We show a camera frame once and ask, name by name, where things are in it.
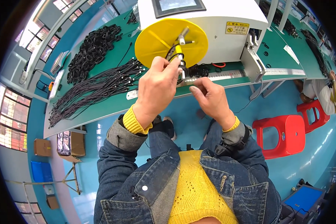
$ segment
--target white paper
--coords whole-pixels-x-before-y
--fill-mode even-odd
[[[297,59],[297,56],[292,51],[290,46],[285,45],[284,50],[296,61],[298,65],[300,64],[300,61]]]
[[[138,97],[138,90],[132,90],[130,92],[127,92],[127,95],[126,95],[127,100],[131,100],[137,97]]]

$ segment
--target hand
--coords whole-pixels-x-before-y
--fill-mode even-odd
[[[195,86],[189,87],[202,110],[229,130],[235,124],[234,113],[229,109],[224,87],[213,83],[208,77],[198,78]]]
[[[330,78],[336,81],[336,74],[333,70],[330,71]]]
[[[152,66],[139,79],[138,99],[133,105],[137,121],[145,129],[172,101],[178,80],[182,72],[180,60],[171,63],[162,57],[155,57]]]

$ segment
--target blue plastic bin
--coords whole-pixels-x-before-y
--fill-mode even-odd
[[[35,182],[52,182],[51,166],[49,163],[31,161],[32,176]]]

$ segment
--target yellow disc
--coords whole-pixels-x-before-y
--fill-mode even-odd
[[[145,28],[135,43],[137,59],[150,68],[154,57],[166,57],[168,50],[177,43],[179,34],[186,27],[189,28],[189,32],[184,39],[194,43],[181,45],[184,61],[187,68],[197,64],[207,53],[208,38],[199,26],[185,19],[166,18]]]

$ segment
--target yellow warning sticker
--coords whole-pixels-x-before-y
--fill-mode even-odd
[[[225,33],[246,35],[248,33],[248,30],[249,30],[248,23],[227,22]]]

